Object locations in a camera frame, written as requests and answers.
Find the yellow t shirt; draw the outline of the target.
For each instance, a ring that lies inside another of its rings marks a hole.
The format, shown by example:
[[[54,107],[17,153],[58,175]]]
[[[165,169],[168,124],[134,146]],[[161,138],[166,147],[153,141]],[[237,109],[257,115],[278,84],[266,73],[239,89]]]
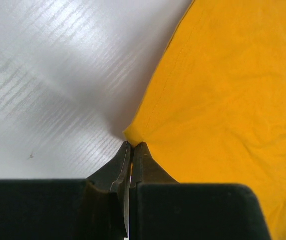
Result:
[[[194,0],[124,131],[181,183],[241,183],[286,240],[286,0]]]

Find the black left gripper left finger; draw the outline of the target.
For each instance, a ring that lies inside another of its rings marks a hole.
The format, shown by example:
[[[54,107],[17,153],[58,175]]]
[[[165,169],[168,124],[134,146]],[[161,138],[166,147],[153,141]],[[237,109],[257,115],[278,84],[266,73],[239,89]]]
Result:
[[[0,179],[0,240],[122,240],[128,236],[131,147],[87,178]]]

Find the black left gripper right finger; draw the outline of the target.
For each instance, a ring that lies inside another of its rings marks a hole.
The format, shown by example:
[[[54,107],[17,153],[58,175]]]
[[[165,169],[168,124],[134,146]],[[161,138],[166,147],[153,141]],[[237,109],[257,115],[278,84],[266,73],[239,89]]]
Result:
[[[178,183],[151,156],[133,148],[132,240],[268,240],[258,199],[245,185]]]

